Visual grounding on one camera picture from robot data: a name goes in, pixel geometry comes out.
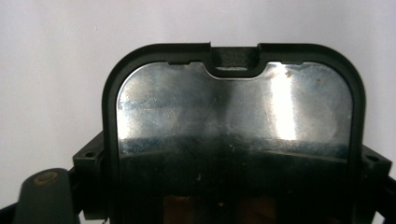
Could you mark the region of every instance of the metal plate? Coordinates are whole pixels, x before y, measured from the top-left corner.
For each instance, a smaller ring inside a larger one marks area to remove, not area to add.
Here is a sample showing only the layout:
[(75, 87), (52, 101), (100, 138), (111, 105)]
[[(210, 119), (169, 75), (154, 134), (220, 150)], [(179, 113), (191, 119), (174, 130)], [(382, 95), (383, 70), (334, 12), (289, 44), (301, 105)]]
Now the metal plate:
[(352, 97), (320, 63), (268, 63), (254, 78), (217, 78), (203, 63), (151, 63), (123, 83), (120, 157), (244, 150), (347, 159)]

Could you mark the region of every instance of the reflective panel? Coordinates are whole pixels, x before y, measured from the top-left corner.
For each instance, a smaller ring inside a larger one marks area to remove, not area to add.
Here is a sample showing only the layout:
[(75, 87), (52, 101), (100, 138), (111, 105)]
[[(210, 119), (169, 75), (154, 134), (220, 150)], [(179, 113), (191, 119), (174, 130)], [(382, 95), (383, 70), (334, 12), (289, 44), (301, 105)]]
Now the reflective panel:
[(183, 150), (347, 159), (352, 97), (320, 63), (268, 63), (254, 78), (151, 63), (125, 80), (116, 109), (121, 159)]

